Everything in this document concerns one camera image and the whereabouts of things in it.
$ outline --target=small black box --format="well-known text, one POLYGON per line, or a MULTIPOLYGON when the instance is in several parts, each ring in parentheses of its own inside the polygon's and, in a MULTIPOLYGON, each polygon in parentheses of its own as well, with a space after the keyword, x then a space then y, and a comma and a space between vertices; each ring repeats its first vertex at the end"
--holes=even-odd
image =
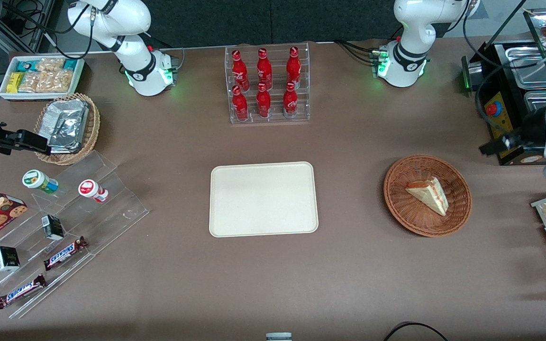
POLYGON ((0 246, 0 271, 14 271, 20 268, 20 260, 15 248, 0 246))
POLYGON ((53 240, 61 240, 64 238, 63 225, 56 216, 50 214, 42 216, 41 226, 43 226, 46 238, 53 240))

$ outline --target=red button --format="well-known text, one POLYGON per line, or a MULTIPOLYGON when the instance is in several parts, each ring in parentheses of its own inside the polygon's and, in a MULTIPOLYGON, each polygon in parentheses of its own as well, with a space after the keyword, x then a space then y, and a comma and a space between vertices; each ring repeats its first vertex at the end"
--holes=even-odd
POLYGON ((498 106, 492 103, 486 107, 486 114, 488 114, 488 116, 494 116, 496 112, 498 112, 498 110, 499 110, 498 106))

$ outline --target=emergency stop button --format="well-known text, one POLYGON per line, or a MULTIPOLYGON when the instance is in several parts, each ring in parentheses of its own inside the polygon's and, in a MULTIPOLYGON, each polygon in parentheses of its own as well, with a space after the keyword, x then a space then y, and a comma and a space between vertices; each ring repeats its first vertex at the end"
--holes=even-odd
POLYGON ((494 103, 488 104, 486 106, 486 114, 492 117, 498 117, 502 112, 502 104, 499 101, 494 101, 494 103))

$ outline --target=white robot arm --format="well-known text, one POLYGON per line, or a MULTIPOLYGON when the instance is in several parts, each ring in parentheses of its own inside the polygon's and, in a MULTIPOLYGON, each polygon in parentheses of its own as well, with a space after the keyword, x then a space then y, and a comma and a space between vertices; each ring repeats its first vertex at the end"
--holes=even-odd
POLYGON ((69 22, 80 15, 74 29, 114 52, 126 68, 130 85, 140 95, 157 95, 175 85, 171 57, 150 51, 138 36, 151 25, 149 9, 141 0, 77 1, 70 4, 67 15, 69 22), (90 8, 82 13, 85 6, 90 8))
POLYGON ((403 25, 399 42, 392 41, 379 48, 381 52, 378 76, 396 87, 408 87, 416 82, 425 67, 427 52, 435 41, 433 25, 459 20, 472 15, 480 0, 396 0, 393 12, 403 25))

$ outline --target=white tray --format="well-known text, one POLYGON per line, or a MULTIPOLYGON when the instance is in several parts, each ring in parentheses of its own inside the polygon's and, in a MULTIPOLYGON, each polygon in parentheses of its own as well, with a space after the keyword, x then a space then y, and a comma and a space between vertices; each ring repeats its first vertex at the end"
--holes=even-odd
POLYGON ((40 93, 25 93, 25 92, 19 92, 19 93, 7 93, 6 87, 9 82, 9 76, 12 72, 16 69, 16 65, 19 61, 32 61, 32 60, 39 60, 41 58, 64 58, 61 54, 38 54, 38 55, 32 55, 32 56, 20 56, 20 57, 14 57, 11 59, 8 65, 8 69, 6 71, 6 76, 4 76, 4 80, 1 83, 0 86, 0 96, 3 99, 7 99, 8 101, 43 101, 43 100, 49 100, 49 99, 58 99, 59 97, 63 97, 66 95, 70 95, 72 93, 75 93, 75 89, 77 89, 77 84, 80 82, 80 76, 82 75, 83 67, 85 61, 83 59, 78 60, 77 64, 75 65, 75 69, 73 70, 73 77, 71 78, 71 84, 69 86, 69 90, 67 92, 40 92, 40 93))
POLYGON ((219 166, 210 179, 210 233, 241 237, 317 229, 313 166, 282 162, 219 166))

